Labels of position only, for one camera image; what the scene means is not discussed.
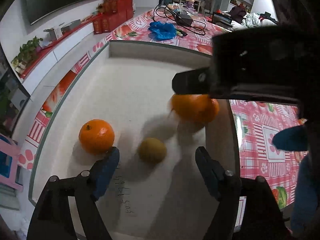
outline power adapter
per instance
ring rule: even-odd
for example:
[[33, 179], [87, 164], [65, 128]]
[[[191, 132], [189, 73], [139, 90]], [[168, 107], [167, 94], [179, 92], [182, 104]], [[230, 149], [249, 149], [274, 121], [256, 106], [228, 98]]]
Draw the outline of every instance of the power adapter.
[[174, 20], [178, 25], [191, 27], [193, 19], [187, 14], [178, 13], [177, 15], [173, 15]]

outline black cable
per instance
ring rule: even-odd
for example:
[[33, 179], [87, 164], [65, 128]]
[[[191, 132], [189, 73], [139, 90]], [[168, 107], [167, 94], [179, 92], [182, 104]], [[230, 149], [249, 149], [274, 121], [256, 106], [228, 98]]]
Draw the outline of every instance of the black cable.
[[[164, 1], [165, 7], [159, 7], [159, 6], [161, 6], [162, 1]], [[161, 15], [159, 15], [159, 14], [157, 13], [157, 11], [158, 11], [159, 9], [164, 9], [164, 15], [165, 15], [165, 16], [161, 16]], [[175, 16], [178, 17], [182, 22], [184, 22], [186, 25], [188, 25], [188, 23], [186, 23], [181, 17], [179, 17], [179, 15], [178, 15], [175, 11], [173, 11], [172, 9], [170, 9], [170, 8], [167, 6], [167, 3], [165, 2], [165, 0], [161, 0], [160, 3], [154, 8], [154, 10], [153, 10], [153, 16], [152, 16], [153, 21], [154, 21], [154, 22], [156, 21], [156, 20], [155, 20], [155, 14], [157, 14], [157, 15], [158, 15], [159, 17], [161, 17], [161, 18], [171, 19], [171, 18], [170, 18], [171, 16], [167, 16], [166, 10], [171, 13], [171, 16], [175, 15]], [[174, 16], [173, 16], [173, 19], [171, 19], [171, 20], [173, 20], [177, 25], [179, 25], [179, 26], [187, 29], [188, 31], [190, 31], [190, 32], [192, 32], [192, 33], [195, 33], [195, 34], [198, 34], [198, 35], [202, 35], [202, 36], [205, 35], [204, 29], [205, 29], [205, 27], [206, 27], [206, 24], [203, 23], [203, 22], [200, 22], [200, 21], [197, 21], [197, 20], [193, 20], [194, 22], [199, 22], [199, 23], [201, 23], [201, 24], [204, 24], [204, 28], [203, 28], [203, 29], [201, 29], [201, 28], [199, 28], [199, 27], [197, 27], [197, 26], [190, 26], [190, 28], [193, 28], [193, 29], [195, 29], [195, 30], [197, 30], [197, 31], [199, 31], [199, 32], [203, 32], [203, 33], [197, 33], [197, 32], [194, 32], [193, 30], [190, 30], [190, 29], [188, 29], [187, 27], [181, 25], [180, 23], [178, 23], [178, 22], [174, 19]]]

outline pink chair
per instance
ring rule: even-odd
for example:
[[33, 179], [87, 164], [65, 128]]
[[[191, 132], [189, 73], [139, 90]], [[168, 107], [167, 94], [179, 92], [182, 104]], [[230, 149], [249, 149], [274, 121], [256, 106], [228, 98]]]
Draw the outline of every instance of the pink chair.
[[22, 191], [23, 186], [16, 183], [19, 154], [16, 143], [0, 134], [0, 183]]

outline red box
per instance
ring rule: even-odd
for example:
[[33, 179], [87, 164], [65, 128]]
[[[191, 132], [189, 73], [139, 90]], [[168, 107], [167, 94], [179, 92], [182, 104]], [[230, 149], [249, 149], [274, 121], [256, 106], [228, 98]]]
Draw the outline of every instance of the red box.
[[127, 21], [133, 18], [133, 9], [127, 9]]
[[111, 11], [116, 13], [118, 11], [117, 0], [110, 0]]
[[103, 2], [104, 14], [112, 14], [110, 0]]
[[119, 15], [117, 13], [111, 15], [103, 15], [101, 19], [101, 28], [103, 33], [109, 33], [120, 25]]
[[116, 2], [117, 2], [117, 10], [118, 10], [118, 12], [126, 10], [126, 6], [127, 6], [126, 0], [116, 0]]
[[93, 33], [101, 34], [102, 33], [101, 17], [98, 17], [96, 20], [94, 20], [92, 24], [93, 24]]
[[105, 14], [113, 14], [118, 11], [116, 0], [105, 0], [103, 2], [103, 8]]
[[118, 15], [119, 15], [119, 25], [127, 21], [126, 10], [118, 11]]
[[128, 9], [133, 9], [132, 0], [125, 0], [125, 7]]

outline yellow fruit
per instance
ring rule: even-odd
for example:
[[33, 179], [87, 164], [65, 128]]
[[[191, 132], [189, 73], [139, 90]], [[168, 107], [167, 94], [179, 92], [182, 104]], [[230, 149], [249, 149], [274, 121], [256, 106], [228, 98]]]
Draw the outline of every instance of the yellow fruit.
[[138, 148], [138, 154], [141, 160], [147, 163], [159, 163], [167, 155], [167, 148], [163, 142], [155, 138], [146, 138]]

